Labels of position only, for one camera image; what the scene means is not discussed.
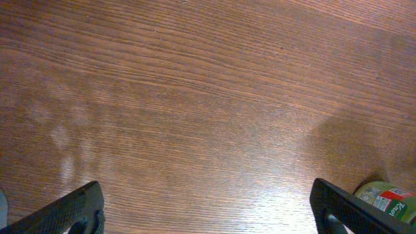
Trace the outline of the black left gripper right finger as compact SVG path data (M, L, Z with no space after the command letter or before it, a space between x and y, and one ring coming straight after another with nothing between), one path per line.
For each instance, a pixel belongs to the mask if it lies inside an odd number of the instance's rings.
M415 227L389 216L322 178L316 178L309 197L319 234L413 234Z

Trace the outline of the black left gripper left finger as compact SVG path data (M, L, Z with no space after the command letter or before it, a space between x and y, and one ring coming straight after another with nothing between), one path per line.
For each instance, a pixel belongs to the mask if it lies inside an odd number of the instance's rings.
M36 212L7 225L1 234L103 234L104 198L97 181L91 181Z

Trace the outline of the green lid jar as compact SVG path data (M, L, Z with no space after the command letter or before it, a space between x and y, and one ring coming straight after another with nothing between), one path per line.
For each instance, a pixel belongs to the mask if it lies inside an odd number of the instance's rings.
M415 226L415 193L383 181L359 187L354 196L411 226Z

